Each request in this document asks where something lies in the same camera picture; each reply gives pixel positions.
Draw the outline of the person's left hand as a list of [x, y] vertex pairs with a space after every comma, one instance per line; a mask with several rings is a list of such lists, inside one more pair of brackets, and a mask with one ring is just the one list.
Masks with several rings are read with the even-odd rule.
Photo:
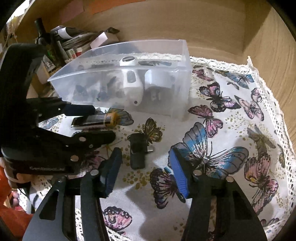
[[1, 157], [1, 167], [4, 169], [4, 174], [8, 179], [8, 184], [11, 188], [18, 188], [18, 185], [29, 183], [34, 180], [35, 176], [30, 174], [13, 174], [12, 169], [6, 165], [5, 158]]

